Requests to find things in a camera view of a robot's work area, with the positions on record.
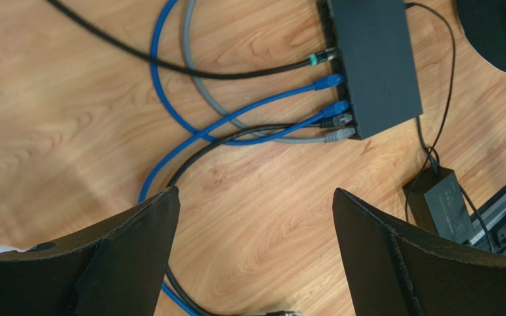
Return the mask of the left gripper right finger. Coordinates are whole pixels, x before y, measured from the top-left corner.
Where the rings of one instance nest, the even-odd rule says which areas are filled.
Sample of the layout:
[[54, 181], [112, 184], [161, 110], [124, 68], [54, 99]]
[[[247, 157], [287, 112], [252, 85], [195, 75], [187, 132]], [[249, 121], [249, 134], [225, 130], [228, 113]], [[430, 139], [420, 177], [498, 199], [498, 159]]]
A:
[[357, 315], [506, 315], [506, 256], [439, 237], [343, 189], [332, 210]]

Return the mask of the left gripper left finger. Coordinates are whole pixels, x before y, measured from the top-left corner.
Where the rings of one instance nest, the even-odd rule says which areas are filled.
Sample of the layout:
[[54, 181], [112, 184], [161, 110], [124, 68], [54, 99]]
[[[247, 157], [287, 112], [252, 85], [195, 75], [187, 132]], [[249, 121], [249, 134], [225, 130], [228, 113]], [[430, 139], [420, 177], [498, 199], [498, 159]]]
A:
[[0, 315], [153, 315], [180, 208], [170, 187], [78, 232], [0, 252]]

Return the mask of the black cable teal plug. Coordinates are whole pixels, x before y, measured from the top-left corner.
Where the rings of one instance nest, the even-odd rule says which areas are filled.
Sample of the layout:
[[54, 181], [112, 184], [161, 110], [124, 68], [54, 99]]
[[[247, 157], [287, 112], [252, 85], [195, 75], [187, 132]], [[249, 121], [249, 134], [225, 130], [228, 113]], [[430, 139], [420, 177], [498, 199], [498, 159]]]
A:
[[136, 48], [129, 46], [128, 44], [120, 41], [119, 39], [111, 36], [110, 34], [104, 32], [99, 29], [92, 23], [85, 20], [79, 14], [65, 6], [60, 1], [49, 0], [48, 3], [57, 9], [60, 13], [64, 14], [66, 17], [71, 19], [73, 22], [78, 24], [80, 27], [88, 31], [89, 33], [95, 35], [97, 38], [111, 44], [112, 46], [130, 54], [147, 63], [158, 66], [161, 68], [166, 68], [169, 70], [173, 70], [175, 72], [195, 76], [199, 78], [212, 79], [212, 80], [244, 80], [251, 78], [259, 78], [263, 76], [269, 76], [273, 74], [279, 74], [283, 72], [288, 72], [292, 70], [296, 70], [299, 68], [307, 67], [307, 66], [316, 66], [322, 63], [326, 63], [338, 57], [339, 50], [335, 47], [324, 49], [323, 51], [318, 51], [317, 53], [313, 53], [309, 55], [304, 60], [301, 60], [296, 63], [292, 63], [289, 65], [278, 66], [275, 68], [269, 68], [264, 70], [256, 70], [252, 72], [241, 72], [241, 73], [230, 73], [230, 74], [220, 74], [220, 73], [212, 73], [212, 72], [202, 72], [199, 70], [193, 70], [191, 68], [186, 68], [184, 66], [175, 65], [169, 63], [167, 61], [158, 59], [155, 55], [151, 55], [149, 53], [145, 53], [143, 51], [137, 50]]

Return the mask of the black network switch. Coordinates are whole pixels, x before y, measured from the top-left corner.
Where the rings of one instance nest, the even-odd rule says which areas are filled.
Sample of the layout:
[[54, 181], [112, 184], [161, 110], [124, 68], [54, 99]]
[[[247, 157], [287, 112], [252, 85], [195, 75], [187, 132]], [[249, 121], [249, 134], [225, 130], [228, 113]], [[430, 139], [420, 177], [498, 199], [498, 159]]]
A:
[[403, 1], [318, 1], [331, 69], [345, 81], [354, 138], [364, 140], [423, 113]]

